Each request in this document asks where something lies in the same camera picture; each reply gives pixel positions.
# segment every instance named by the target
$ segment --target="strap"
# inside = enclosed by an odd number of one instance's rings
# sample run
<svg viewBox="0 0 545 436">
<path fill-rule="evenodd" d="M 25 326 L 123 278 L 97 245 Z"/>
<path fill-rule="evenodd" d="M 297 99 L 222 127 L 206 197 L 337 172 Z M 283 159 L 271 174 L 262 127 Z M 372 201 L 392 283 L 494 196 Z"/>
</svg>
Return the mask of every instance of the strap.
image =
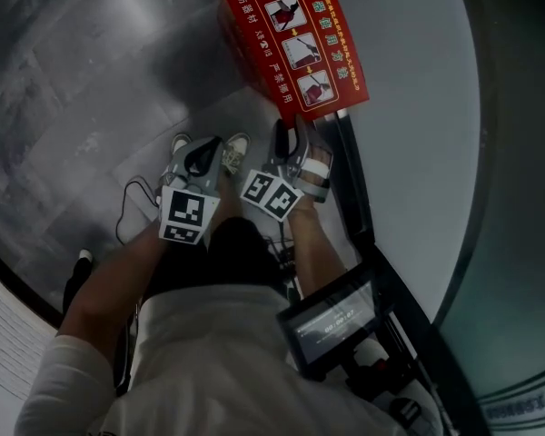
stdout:
<svg viewBox="0 0 545 436">
<path fill-rule="evenodd" d="M 302 163 L 301 169 L 303 171 L 308 171 L 309 173 L 317 174 L 323 179 L 329 177 L 329 166 L 318 160 L 313 160 L 312 158 L 305 158 L 305 161 Z"/>
<path fill-rule="evenodd" d="M 297 189 L 300 189 L 304 193 L 312 195 L 318 202 L 325 202 L 325 199 L 327 198 L 327 194 L 329 193 L 329 185 L 325 187 L 324 185 L 326 184 L 328 184 L 328 181 L 325 181 L 325 183 L 323 183 L 323 187 L 321 187 L 320 185 L 307 183 L 301 178 L 297 178 L 295 181 L 295 187 Z"/>
</svg>

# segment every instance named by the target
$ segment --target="red placard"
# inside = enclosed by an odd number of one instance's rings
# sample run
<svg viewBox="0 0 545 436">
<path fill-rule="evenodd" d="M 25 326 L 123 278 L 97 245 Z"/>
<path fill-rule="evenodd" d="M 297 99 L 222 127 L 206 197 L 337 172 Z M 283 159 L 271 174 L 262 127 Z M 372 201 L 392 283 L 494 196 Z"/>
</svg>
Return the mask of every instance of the red placard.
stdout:
<svg viewBox="0 0 545 436">
<path fill-rule="evenodd" d="M 337 0 L 227 0 L 283 120 L 313 120 L 369 99 Z"/>
</svg>

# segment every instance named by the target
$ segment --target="sneaker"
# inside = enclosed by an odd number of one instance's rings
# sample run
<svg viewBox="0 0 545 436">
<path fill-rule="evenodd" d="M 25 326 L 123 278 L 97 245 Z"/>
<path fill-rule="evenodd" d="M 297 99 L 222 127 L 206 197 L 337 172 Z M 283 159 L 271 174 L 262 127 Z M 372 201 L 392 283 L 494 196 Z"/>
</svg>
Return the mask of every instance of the sneaker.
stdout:
<svg viewBox="0 0 545 436">
<path fill-rule="evenodd" d="M 192 138 L 186 133 L 176 134 L 172 140 L 172 156 L 185 145 L 189 144 Z"/>
<path fill-rule="evenodd" d="M 235 134 L 228 139 L 222 156 L 222 165 L 227 173 L 230 175 L 238 173 L 250 144 L 251 138 L 245 133 Z"/>
<path fill-rule="evenodd" d="M 79 252 L 79 260 L 83 258 L 87 259 L 89 263 L 93 263 L 93 254 L 87 249 L 82 249 L 81 252 Z"/>
</svg>

